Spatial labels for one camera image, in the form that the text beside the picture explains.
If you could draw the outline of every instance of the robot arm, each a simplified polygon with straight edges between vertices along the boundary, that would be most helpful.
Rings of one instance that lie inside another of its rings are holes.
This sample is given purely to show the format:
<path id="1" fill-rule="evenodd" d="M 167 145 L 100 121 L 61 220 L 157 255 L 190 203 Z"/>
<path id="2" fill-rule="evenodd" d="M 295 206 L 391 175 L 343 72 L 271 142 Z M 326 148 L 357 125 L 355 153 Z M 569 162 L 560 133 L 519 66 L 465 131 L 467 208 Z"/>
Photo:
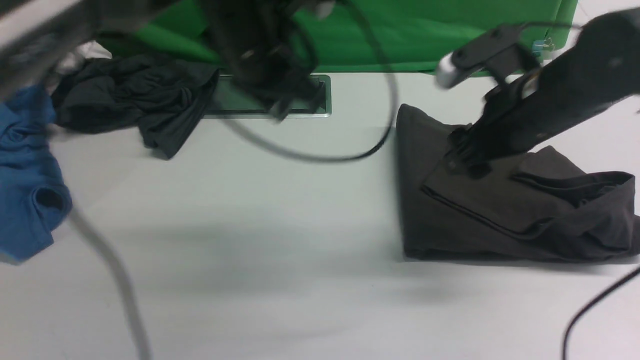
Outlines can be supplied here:
<path id="1" fill-rule="evenodd" d="M 178 0 L 8 0 L 0 6 L 0 102 L 41 78 L 60 58 L 98 31 L 131 33 Z M 210 24 L 207 35 L 237 86 L 276 119 L 294 99 L 310 109 L 324 89 L 310 80 L 290 38 L 301 8 L 327 9 L 325 0 L 198 0 Z"/>
<path id="2" fill-rule="evenodd" d="M 640 8 L 593 19 L 572 49 L 544 67 L 517 43 L 521 30 L 491 30 L 439 66 L 436 80 L 445 88 L 479 69 L 498 82 L 481 118 L 450 135 L 445 163 L 452 172 L 481 177 L 489 161 L 529 151 L 640 92 Z M 508 83 L 517 70 L 524 75 Z"/>

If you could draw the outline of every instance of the black wire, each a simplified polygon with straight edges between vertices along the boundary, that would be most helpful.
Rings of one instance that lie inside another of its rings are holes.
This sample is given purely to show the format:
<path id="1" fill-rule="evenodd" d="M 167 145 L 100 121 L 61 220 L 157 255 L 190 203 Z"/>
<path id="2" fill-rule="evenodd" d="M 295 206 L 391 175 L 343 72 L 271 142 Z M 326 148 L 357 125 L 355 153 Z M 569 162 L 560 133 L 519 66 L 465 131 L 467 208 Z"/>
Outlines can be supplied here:
<path id="1" fill-rule="evenodd" d="M 342 6 L 344 6 L 348 11 L 353 20 L 360 26 L 360 29 L 364 33 L 364 36 L 371 46 L 371 49 L 374 52 L 374 55 L 383 68 L 383 72 L 385 73 L 385 77 L 387 79 L 387 84 L 390 92 L 390 102 L 391 109 L 389 109 L 389 120 L 387 123 L 387 128 L 385 132 L 382 134 L 382 137 L 378 141 L 374 147 L 369 149 L 366 152 L 357 155 L 349 155 L 349 156 L 318 156 L 312 154 L 305 154 L 302 152 L 297 152 L 294 150 L 287 149 L 285 147 L 281 147 L 275 143 L 272 143 L 262 137 L 252 133 L 248 128 L 244 127 L 240 123 L 235 120 L 229 118 L 223 118 L 222 122 L 228 126 L 233 132 L 239 135 L 241 138 L 246 141 L 260 147 L 261 149 L 268 151 L 277 156 L 281 156 L 283 158 L 287 158 L 290 160 L 298 160 L 304 161 L 307 163 L 347 163 L 351 161 L 358 161 L 364 158 L 368 158 L 369 156 L 375 154 L 378 150 L 380 150 L 384 144 L 387 142 L 389 138 L 389 134 L 393 130 L 394 121 L 396 119 L 396 113 L 398 109 L 398 85 L 396 75 L 393 74 L 393 68 L 391 67 L 390 61 L 387 57 L 387 54 L 382 49 L 382 45 L 376 38 L 376 35 L 373 33 L 371 29 L 371 24 L 364 16 L 362 11 L 354 4 L 351 0 L 338 0 Z M 217 110 L 221 110 L 219 104 L 214 102 L 214 107 Z"/>
<path id="2" fill-rule="evenodd" d="M 609 286 L 603 292 L 601 292 L 598 296 L 593 298 L 589 303 L 587 303 L 576 315 L 573 316 L 569 325 L 567 325 L 566 330 L 564 330 L 564 338 L 562 342 L 562 360 L 567 360 L 567 350 L 569 337 L 571 335 L 571 331 L 575 324 L 580 320 L 589 310 L 593 309 L 594 306 L 598 305 L 604 298 L 609 296 L 612 292 L 624 286 L 626 283 L 631 281 L 636 276 L 640 275 L 640 266 L 635 270 L 631 271 L 629 274 L 625 275 L 622 279 L 616 281 L 613 285 Z"/>
<path id="3" fill-rule="evenodd" d="M 131 338 L 138 352 L 138 359 L 151 360 L 151 346 L 149 345 L 147 330 L 142 322 L 142 316 L 140 315 L 140 309 L 136 301 L 136 293 L 131 282 L 131 277 L 127 273 L 122 261 L 118 258 L 118 254 L 109 246 L 109 242 L 87 221 L 77 206 L 71 209 L 69 221 L 71 225 L 75 227 L 76 231 L 82 235 L 84 241 L 109 268 L 109 272 L 118 288 L 118 294 L 120 295 L 125 317 L 129 325 L 129 330 L 131 331 Z"/>

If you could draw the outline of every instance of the folded shirt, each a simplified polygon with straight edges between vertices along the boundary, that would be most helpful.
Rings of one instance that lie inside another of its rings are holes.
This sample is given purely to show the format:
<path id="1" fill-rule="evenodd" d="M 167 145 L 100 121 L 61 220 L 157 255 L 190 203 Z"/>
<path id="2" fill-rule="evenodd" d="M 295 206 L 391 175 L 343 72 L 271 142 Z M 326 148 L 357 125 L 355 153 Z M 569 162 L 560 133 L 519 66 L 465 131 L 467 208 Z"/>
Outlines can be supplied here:
<path id="1" fill-rule="evenodd" d="M 397 156 L 404 248 L 598 261 L 640 252 L 635 177 L 586 174 L 552 147 L 493 161 L 482 179 L 451 175 L 441 164 L 448 134 L 403 105 Z"/>
<path id="2" fill-rule="evenodd" d="M 47 143 L 55 118 L 41 86 L 0 104 L 0 252 L 16 262 L 51 245 L 51 231 L 72 207 Z"/>

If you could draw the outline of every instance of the table surface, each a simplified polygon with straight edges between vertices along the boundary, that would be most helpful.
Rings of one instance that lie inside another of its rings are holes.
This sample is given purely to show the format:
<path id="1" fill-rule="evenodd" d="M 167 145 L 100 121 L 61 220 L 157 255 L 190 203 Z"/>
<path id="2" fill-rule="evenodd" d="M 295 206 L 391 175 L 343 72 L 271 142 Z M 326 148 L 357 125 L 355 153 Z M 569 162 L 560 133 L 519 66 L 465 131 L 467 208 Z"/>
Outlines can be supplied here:
<path id="1" fill-rule="evenodd" d="M 332 74 L 333 115 L 246 120 L 292 149 L 374 144 L 389 110 L 380 74 Z M 402 102 L 471 122 L 492 87 L 449 92 L 400 74 Z M 640 103 L 629 99 L 548 143 L 588 172 L 640 174 Z M 406 261 L 392 146 L 349 165 L 266 154 L 203 120 L 160 160 L 136 129 L 53 137 L 76 205 L 131 272 L 155 359 L 557 359 L 562 331 L 636 259 L 599 265 Z M 129 360 L 115 286 L 65 223 L 21 266 L 0 263 L 0 357 Z M 577 326 L 572 359 L 637 359 L 640 281 Z"/>

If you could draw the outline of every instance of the black cloth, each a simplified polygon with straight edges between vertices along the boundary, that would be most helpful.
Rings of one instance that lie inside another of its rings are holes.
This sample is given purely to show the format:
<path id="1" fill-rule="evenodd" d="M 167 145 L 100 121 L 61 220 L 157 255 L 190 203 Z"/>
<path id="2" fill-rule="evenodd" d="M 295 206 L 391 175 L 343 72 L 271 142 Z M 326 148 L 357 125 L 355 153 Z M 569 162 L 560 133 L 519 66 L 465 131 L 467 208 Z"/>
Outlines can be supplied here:
<path id="1" fill-rule="evenodd" d="M 499 254 L 549 261 L 601 261 L 640 253 L 635 177 L 586 174 L 552 147 L 492 162 L 473 180 L 441 164 L 447 135 L 417 108 L 397 116 L 397 171 L 404 252 Z"/>
<path id="2" fill-rule="evenodd" d="M 204 116 L 215 66 L 162 54 L 95 59 L 52 94 L 56 124 L 96 134 L 138 126 L 147 147 L 172 158 Z"/>

